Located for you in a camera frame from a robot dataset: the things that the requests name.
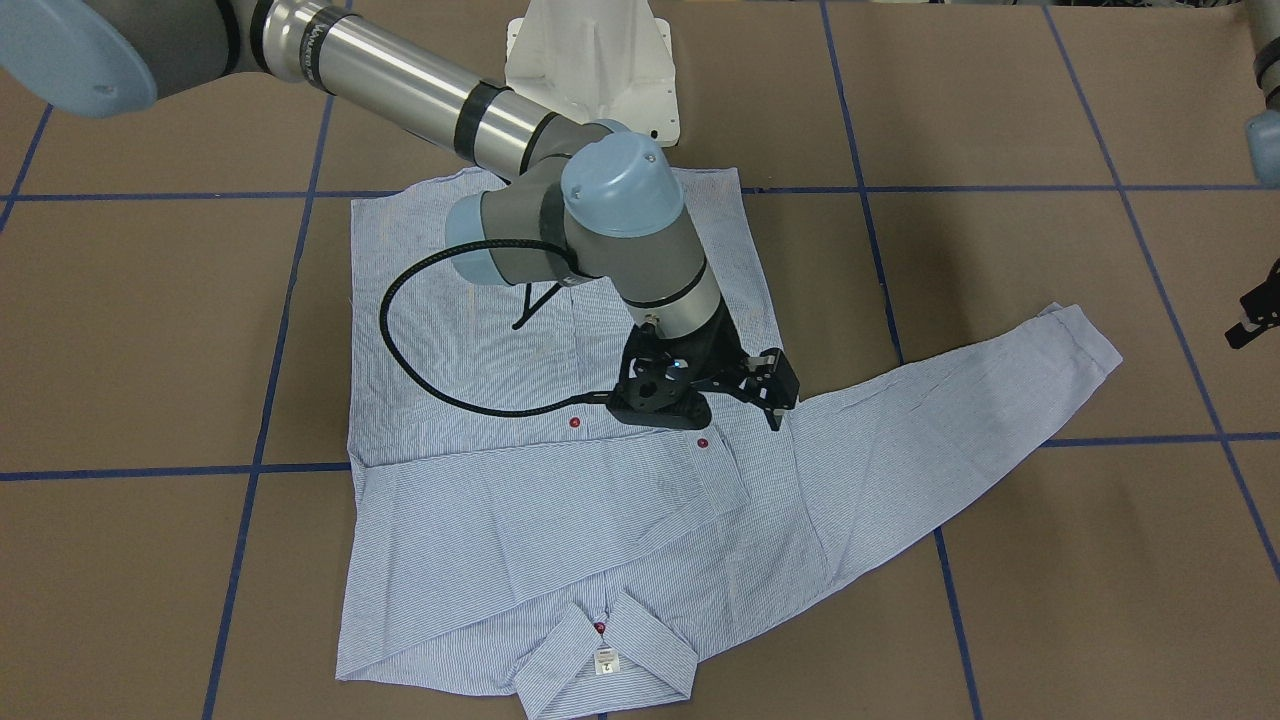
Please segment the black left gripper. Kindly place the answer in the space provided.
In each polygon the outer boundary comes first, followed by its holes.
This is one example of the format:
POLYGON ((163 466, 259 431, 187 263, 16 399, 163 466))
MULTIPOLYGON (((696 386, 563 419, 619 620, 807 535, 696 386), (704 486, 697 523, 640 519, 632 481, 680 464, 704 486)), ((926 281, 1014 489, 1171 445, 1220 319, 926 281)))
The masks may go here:
POLYGON ((1279 260, 1260 284, 1240 297, 1240 322, 1225 332, 1228 346, 1235 350, 1251 343, 1257 331, 1279 327, 1279 260))

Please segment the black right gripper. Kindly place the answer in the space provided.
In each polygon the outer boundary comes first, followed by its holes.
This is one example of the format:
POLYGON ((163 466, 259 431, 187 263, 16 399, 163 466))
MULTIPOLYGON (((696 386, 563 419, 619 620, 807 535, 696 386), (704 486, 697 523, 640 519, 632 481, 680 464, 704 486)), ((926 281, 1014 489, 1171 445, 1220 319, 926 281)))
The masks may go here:
POLYGON ((707 429, 708 393, 760 409, 773 432, 799 402, 799 378, 778 347, 749 356, 724 301, 708 323, 681 338, 663 340, 657 324, 631 329, 607 411, 634 427, 707 429))

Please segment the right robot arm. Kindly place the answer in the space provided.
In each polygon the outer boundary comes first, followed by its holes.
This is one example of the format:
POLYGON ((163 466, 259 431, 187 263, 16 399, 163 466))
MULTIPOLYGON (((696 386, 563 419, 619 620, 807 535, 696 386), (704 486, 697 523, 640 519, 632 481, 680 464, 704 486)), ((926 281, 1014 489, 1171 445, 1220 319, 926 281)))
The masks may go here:
POLYGON ((78 117, 142 111, 164 97, 257 72, 356 105, 502 182, 457 201, 445 247, 381 297, 381 342, 425 393, 483 416, 600 405, 632 427, 710 424, 708 395, 763 411, 772 430, 797 405, 778 347, 740 341, 664 151, 616 120, 577 122, 332 1, 5 1, 3 68, 78 117), (390 313, 419 273, 452 261, 484 286, 609 281, 634 325, 614 384, 516 411, 452 397, 398 347, 390 313))

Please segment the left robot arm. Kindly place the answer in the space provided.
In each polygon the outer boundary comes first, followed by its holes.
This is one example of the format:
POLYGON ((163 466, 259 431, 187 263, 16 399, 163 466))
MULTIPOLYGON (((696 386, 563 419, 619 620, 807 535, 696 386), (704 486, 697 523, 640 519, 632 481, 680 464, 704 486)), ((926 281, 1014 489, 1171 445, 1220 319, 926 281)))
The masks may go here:
MULTIPOLYGON (((1244 1, 1245 22, 1254 50, 1252 73, 1263 95, 1265 110, 1245 123, 1245 141, 1256 179, 1279 187, 1279 3, 1244 1)), ((1224 333, 1231 348, 1279 325, 1279 263, 1266 278, 1240 296, 1242 319, 1224 333)))

